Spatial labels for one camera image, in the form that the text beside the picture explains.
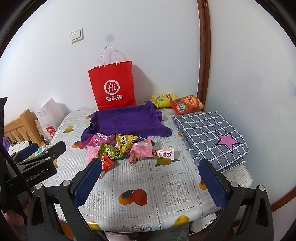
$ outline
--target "white wall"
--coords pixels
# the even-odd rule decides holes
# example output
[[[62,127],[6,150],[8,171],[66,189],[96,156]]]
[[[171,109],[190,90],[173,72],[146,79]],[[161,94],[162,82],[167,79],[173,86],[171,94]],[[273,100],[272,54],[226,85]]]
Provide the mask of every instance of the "white wall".
[[[70,32],[81,27],[84,40],[71,44]],[[96,106],[88,70],[99,65],[107,44],[132,60],[136,100],[157,93],[196,94],[196,0],[48,0],[0,59],[0,96],[8,96],[4,121],[27,108],[35,111],[51,97],[71,111]]]
[[[209,7],[207,111],[244,136],[253,187],[264,185],[274,203],[296,186],[296,48],[254,0],[209,0]]]
[[[296,198],[272,213],[274,240],[281,240],[296,218]]]

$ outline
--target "pink snack bag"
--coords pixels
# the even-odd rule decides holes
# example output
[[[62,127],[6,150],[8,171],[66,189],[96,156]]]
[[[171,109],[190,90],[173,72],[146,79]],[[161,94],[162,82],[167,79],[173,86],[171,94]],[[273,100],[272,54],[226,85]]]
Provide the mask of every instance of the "pink snack bag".
[[[130,160],[129,164],[136,162],[137,158],[151,157],[152,147],[151,147],[151,137],[133,144],[130,150]]]
[[[99,157],[99,146],[88,146],[87,147],[87,164],[91,162],[93,158]]]
[[[92,137],[87,138],[86,141],[81,145],[81,148],[87,149],[87,146],[100,146],[101,143],[112,145],[114,139],[115,135],[106,136],[104,134],[97,133]]]

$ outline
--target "person's leg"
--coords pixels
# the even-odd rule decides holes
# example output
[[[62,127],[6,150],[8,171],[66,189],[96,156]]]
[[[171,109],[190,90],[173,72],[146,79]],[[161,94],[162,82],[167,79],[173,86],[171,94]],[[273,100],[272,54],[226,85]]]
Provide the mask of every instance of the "person's leg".
[[[149,241],[189,241],[189,224],[156,231]]]

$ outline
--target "white plastic bag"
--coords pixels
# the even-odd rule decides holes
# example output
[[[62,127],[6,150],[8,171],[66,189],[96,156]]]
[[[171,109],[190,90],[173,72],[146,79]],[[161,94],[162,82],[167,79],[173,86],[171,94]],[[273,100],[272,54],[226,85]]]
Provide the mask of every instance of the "white plastic bag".
[[[65,118],[64,113],[53,98],[36,111],[36,116],[49,140],[52,140],[59,125]]]

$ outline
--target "gray plaid fabric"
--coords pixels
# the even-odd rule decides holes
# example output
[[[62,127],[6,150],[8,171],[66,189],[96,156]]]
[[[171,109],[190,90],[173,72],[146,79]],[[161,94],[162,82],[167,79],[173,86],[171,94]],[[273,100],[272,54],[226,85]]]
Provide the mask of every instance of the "gray plaid fabric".
[[[244,138],[217,112],[173,116],[172,120],[196,165],[206,158],[217,171],[224,172],[244,162],[242,156],[249,151]],[[240,143],[234,145],[232,153],[225,145],[216,145],[220,140],[216,134],[228,133]]]

